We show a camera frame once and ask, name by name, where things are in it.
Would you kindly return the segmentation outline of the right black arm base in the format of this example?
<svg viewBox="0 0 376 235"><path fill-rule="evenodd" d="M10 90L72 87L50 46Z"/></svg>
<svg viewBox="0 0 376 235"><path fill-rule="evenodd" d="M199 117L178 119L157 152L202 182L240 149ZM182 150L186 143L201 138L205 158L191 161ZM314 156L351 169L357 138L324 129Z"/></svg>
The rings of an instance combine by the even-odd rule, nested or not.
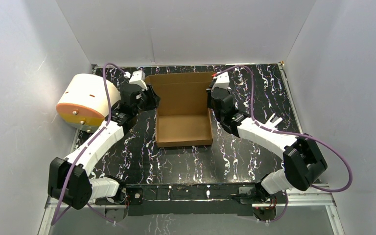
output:
<svg viewBox="0 0 376 235"><path fill-rule="evenodd" d="M280 220L285 214L289 199L286 191L282 191L285 198L285 205L280 215L277 215L276 206L278 198L276 193L270 194L262 185L262 182L254 184L253 187L240 187L237 194L232 194L230 198L240 204L263 204L260 207L253 207L253 215L259 222L266 225Z"/></svg>

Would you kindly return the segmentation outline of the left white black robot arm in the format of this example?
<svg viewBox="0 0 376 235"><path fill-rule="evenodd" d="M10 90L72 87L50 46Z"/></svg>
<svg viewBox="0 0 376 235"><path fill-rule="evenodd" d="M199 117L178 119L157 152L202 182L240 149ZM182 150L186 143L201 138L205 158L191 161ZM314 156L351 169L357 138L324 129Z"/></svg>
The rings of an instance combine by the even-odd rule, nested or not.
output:
<svg viewBox="0 0 376 235"><path fill-rule="evenodd" d="M143 87L126 84L119 101L108 104L110 111L96 132L66 157L52 160L49 197L76 210L94 199L109 198L115 204L124 202L127 191L122 180L114 176L90 178L90 174L105 153L135 126L137 116L158 108L159 102L160 97L151 84Z"/></svg>

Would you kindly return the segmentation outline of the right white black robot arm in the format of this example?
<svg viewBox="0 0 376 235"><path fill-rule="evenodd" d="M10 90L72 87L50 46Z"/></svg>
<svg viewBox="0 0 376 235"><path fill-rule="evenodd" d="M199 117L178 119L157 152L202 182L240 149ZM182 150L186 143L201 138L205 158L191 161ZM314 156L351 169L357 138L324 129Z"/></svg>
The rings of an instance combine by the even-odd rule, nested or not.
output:
<svg viewBox="0 0 376 235"><path fill-rule="evenodd" d="M230 92L223 88L207 88L207 106L217 122L229 134L259 144L276 154L283 168L265 175L256 183L257 199L270 202L277 192L296 188L307 190L328 167L316 142L308 137L278 134L266 124L254 122L251 116L238 110Z"/></svg>

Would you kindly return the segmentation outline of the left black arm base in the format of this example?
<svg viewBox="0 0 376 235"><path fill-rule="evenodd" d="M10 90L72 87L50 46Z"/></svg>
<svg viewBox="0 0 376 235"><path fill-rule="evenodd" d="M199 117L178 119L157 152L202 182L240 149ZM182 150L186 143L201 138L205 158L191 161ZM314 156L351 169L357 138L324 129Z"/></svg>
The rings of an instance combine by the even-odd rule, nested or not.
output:
<svg viewBox="0 0 376 235"><path fill-rule="evenodd" d="M130 206L140 206L143 201L143 189L139 186L119 186L114 196L106 197L108 205L104 215L112 223L121 222L129 213Z"/></svg>

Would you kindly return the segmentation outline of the brown cardboard box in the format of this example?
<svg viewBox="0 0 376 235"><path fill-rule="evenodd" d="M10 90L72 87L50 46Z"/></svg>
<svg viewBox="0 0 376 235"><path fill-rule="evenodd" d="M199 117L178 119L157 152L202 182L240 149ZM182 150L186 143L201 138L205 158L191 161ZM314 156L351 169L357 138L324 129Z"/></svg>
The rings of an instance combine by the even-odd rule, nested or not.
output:
<svg viewBox="0 0 376 235"><path fill-rule="evenodd" d="M188 72L146 77L160 97L155 126L159 148L212 145L206 92L212 75L212 72Z"/></svg>

